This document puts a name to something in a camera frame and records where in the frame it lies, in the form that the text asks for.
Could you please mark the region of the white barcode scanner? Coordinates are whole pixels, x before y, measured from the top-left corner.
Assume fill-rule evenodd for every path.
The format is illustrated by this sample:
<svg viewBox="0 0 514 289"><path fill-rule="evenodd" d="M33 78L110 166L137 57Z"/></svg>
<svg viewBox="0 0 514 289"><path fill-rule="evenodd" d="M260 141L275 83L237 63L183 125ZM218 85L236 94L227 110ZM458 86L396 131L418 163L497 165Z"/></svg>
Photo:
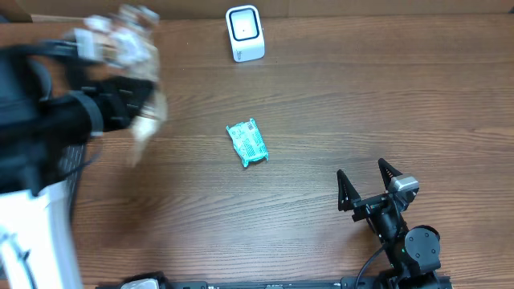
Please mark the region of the white barcode scanner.
<svg viewBox="0 0 514 289"><path fill-rule="evenodd" d="M233 59L242 63L261 59L265 41L259 11L253 5L234 6L226 12L226 25Z"/></svg>

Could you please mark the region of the teal tissue pack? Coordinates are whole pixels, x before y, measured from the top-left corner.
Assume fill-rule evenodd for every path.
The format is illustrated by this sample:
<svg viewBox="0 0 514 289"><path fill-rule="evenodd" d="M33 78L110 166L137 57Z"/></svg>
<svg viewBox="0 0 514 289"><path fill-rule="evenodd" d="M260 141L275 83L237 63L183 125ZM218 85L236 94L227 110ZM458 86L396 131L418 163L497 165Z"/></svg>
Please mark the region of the teal tissue pack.
<svg viewBox="0 0 514 289"><path fill-rule="evenodd" d="M226 131L244 168L247 168L250 163L269 160L269 152L253 118L233 126L226 126Z"/></svg>

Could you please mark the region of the brown white snack bag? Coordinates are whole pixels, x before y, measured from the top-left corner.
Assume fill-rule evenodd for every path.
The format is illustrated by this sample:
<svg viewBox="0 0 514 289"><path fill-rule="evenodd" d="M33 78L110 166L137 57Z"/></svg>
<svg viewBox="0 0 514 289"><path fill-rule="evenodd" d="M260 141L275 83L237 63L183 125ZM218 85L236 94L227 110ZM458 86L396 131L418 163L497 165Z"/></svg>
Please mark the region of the brown white snack bag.
<svg viewBox="0 0 514 289"><path fill-rule="evenodd" d="M114 74L149 80L154 85L130 126L134 144L128 163L132 167L138 165L149 142L168 120L167 96L160 85L160 55L153 38L159 22L159 14L148 7L128 4L107 17L96 14L84 19L96 37L101 60L112 67Z"/></svg>

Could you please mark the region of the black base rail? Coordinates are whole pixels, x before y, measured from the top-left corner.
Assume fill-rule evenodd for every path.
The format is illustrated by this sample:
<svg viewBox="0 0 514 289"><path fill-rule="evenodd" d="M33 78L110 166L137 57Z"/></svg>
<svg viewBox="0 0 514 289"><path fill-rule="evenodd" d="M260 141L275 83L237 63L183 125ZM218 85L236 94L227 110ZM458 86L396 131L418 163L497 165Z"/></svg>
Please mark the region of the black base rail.
<svg viewBox="0 0 514 289"><path fill-rule="evenodd" d="M160 285L160 288L173 289L353 289L357 277L343 277L340 280L332 281L277 281L277 282L242 282L242 283L207 283L201 282L167 282ZM374 277L361 277L358 288L371 289L373 287ZM449 277L439 277L440 285L398 285L400 288L454 288ZM122 284L99 285L96 288L101 289L119 289Z"/></svg>

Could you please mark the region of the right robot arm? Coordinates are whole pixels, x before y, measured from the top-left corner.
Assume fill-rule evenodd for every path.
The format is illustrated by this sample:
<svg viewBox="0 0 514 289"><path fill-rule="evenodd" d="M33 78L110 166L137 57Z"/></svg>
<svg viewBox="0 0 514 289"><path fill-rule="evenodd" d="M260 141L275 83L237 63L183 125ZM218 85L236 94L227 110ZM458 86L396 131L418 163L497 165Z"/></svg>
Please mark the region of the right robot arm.
<svg viewBox="0 0 514 289"><path fill-rule="evenodd" d="M385 190L366 199L352 185L343 170L337 171L338 210L351 211L355 222L365 220L378 237L380 248L373 253L356 277L342 284L355 288L448 288L451 281L441 279L440 234L431 226L409 228L402 213L418 195L418 180L395 169L381 158L377 161ZM369 265L384 253L390 268L368 281L363 275Z"/></svg>

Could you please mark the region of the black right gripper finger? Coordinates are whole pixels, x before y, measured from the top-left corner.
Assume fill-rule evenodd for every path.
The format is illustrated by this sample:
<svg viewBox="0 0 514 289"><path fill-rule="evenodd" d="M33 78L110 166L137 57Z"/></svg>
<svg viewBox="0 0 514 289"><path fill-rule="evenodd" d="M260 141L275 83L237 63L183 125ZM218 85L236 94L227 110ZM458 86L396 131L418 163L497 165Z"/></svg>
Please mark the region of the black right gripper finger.
<svg viewBox="0 0 514 289"><path fill-rule="evenodd" d="M394 177L398 177L402 175L402 172L395 169L389 162L385 159L380 158L378 161L378 167L381 172L381 177L385 186L385 189L388 190L390 183Z"/></svg>
<svg viewBox="0 0 514 289"><path fill-rule="evenodd" d="M353 187L352 183L343 172L342 169L337 171L338 183L338 210L348 211L353 210L355 203L361 200L359 193Z"/></svg>

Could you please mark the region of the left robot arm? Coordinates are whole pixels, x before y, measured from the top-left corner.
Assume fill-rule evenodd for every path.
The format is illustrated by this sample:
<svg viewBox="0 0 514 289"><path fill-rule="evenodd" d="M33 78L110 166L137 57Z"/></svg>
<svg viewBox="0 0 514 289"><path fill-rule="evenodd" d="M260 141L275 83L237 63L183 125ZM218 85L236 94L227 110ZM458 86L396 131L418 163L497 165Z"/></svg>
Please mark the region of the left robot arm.
<svg viewBox="0 0 514 289"><path fill-rule="evenodd" d="M13 288L82 287L68 180L87 165L92 138L161 101L157 55L90 78L99 64L77 42L1 50L1 272Z"/></svg>

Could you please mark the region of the grey plastic basket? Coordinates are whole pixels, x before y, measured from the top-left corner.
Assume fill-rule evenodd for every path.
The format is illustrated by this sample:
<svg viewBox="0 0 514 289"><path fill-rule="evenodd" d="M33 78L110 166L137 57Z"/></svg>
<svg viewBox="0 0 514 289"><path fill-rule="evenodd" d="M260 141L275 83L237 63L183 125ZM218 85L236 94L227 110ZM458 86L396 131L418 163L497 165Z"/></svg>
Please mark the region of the grey plastic basket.
<svg viewBox="0 0 514 289"><path fill-rule="evenodd" d="M66 199L69 219L72 221L75 211L77 191L84 171L87 148L85 144L68 146L63 150L59 160L59 171L64 174L66 182Z"/></svg>

